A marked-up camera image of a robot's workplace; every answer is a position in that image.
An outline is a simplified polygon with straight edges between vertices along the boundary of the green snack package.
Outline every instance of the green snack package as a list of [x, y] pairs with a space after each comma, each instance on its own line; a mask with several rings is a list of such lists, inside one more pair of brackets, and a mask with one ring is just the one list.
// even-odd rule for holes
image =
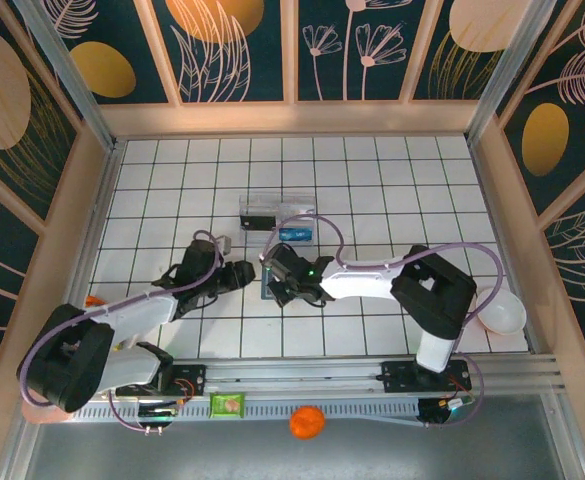
[[211, 393], [210, 418], [245, 415], [245, 393]]

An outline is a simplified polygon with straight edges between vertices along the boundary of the white tiled floor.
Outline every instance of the white tiled floor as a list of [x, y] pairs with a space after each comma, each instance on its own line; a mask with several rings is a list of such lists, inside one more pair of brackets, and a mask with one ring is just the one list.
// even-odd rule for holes
[[[484, 243], [498, 253], [485, 202], [462, 136], [315, 137], [129, 142], [110, 207], [91, 294], [106, 301], [149, 288], [183, 256], [192, 234], [230, 235], [227, 260], [255, 264], [243, 291], [163, 326], [148, 338], [177, 358], [254, 358], [416, 353], [421, 329], [396, 302], [349, 298], [316, 309], [297, 301], [283, 310], [261, 300], [258, 249], [239, 235], [239, 196], [253, 191], [309, 192], [318, 211], [343, 232], [346, 257], [386, 260], [413, 243]], [[325, 225], [320, 247], [338, 237]], [[471, 273], [479, 289], [494, 284], [490, 260], [476, 252], [442, 254]], [[523, 334], [466, 326], [459, 350], [526, 351]]]

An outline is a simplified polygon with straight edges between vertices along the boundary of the white bowl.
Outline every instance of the white bowl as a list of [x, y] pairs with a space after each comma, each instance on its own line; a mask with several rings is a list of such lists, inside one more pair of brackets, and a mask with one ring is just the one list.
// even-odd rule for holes
[[[481, 305], [491, 288], [479, 293], [476, 304]], [[500, 335], [512, 335], [525, 327], [527, 314], [521, 300], [508, 290], [500, 289], [496, 297], [479, 312], [479, 320], [488, 330]]]

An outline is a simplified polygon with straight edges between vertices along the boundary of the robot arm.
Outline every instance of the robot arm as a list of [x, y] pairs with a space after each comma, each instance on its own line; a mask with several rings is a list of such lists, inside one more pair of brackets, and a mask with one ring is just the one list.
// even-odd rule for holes
[[[190, 285], [206, 275], [214, 261], [214, 244], [193, 240], [183, 261], [153, 285], [166, 290]], [[157, 346], [137, 342], [138, 337], [196, 309], [201, 298], [216, 298], [243, 288], [254, 278], [251, 263], [223, 264], [221, 257], [214, 273], [189, 290], [161, 296], [148, 292], [145, 299], [125, 299], [86, 310], [61, 305], [52, 312], [34, 344], [72, 318], [91, 312], [94, 316], [45, 342], [28, 369], [27, 386], [68, 413], [81, 408], [95, 393], [125, 385], [146, 385], [156, 378], [162, 391], [172, 381], [173, 359]]]
[[[427, 250], [415, 245], [408, 256]], [[346, 297], [376, 297], [395, 300], [423, 328], [416, 361], [436, 373], [442, 372], [461, 334], [476, 283], [464, 272], [433, 254], [405, 266], [392, 268], [400, 259], [378, 263], [350, 262], [339, 265], [334, 257], [319, 257], [314, 263], [297, 256], [292, 247], [280, 243], [263, 259], [274, 280], [268, 286], [283, 307], [294, 298], [310, 303]]]

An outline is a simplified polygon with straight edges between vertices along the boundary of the clear plastic container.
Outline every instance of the clear plastic container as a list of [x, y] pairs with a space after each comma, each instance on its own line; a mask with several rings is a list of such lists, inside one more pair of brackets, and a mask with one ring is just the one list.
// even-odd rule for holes
[[[239, 198], [239, 215], [244, 219], [251, 217], [254, 222], [241, 224], [241, 230], [245, 235], [245, 245], [248, 247], [262, 247], [274, 229], [278, 225], [295, 215], [304, 213], [316, 213], [316, 197], [309, 194], [277, 195], [272, 193], [250, 192]], [[286, 224], [279, 230], [275, 241], [289, 243], [292, 246], [314, 245], [316, 237], [316, 221], [313, 218], [307, 220], [295, 220]]]

